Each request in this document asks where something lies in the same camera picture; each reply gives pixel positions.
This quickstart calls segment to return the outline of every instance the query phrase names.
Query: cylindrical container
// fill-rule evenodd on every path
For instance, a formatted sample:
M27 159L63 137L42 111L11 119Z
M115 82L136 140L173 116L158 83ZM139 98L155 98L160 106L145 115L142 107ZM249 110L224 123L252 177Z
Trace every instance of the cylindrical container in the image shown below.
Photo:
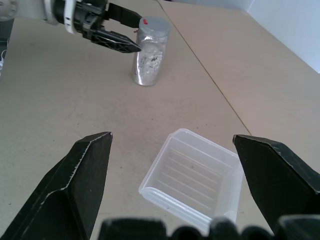
M156 84L170 29L170 24L160 17L148 16L140 20L136 43L141 47L141 51L134 56L132 74L137 84Z

